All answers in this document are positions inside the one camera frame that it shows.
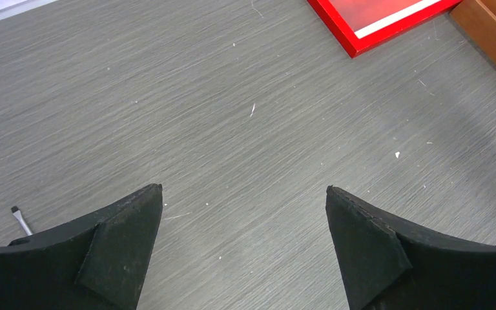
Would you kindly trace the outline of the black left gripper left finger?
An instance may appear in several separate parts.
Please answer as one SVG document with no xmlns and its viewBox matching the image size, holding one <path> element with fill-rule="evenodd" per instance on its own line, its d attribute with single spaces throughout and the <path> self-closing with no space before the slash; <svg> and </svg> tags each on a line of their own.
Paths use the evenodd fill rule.
<svg viewBox="0 0 496 310">
<path fill-rule="evenodd" d="M 0 247 L 0 309 L 135 309 L 163 212 L 151 183 Z"/>
</svg>

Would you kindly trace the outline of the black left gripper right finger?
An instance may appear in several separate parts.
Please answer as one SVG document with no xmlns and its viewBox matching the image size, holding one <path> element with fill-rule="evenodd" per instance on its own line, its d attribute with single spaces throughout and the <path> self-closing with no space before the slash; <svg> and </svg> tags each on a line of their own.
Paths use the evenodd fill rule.
<svg viewBox="0 0 496 310">
<path fill-rule="evenodd" d="M 326 193 L 350 309 L 496 309 L 496 245 L 428 229 L 338 187 Z"/>
</svg>

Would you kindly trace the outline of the red picture frame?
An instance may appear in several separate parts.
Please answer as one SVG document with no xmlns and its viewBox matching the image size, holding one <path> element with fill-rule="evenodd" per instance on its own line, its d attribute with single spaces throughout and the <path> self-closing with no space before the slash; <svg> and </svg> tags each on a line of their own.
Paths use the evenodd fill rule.
<svg viewBox="0 0 496 310">
<path fill-rule="evenodd" d="M 459 4 L 458 0 L 308 0 L 355 58 Z"/>
</svg>

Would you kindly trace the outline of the black yellow screwdriver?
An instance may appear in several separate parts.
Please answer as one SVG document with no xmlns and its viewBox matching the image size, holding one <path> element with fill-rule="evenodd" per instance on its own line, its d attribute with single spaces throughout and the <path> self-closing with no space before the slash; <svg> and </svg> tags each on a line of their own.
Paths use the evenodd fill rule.
<svg viewBox="0 0 496 310">
<path fill-rule="evenodd" d="M 15 219 L 19 222 L 20 226 L 22 227 L 22 229 L 24 230 L 24 232 L 26 233 L 26 235 L 27 236 L 33 235 L 33 232 L 31 230 L 31 228 L 29 227 L 29 225 L 27 224 L 27 222 L 25 221 L 25 219 L 24 219 L 24 217 L 22 215 L 22 212 L 19 209 L 19 207 L 13 206 L 11 208 L 11 212 L 12 212 L 13 216 L 15 217 Z"/>
</svg>

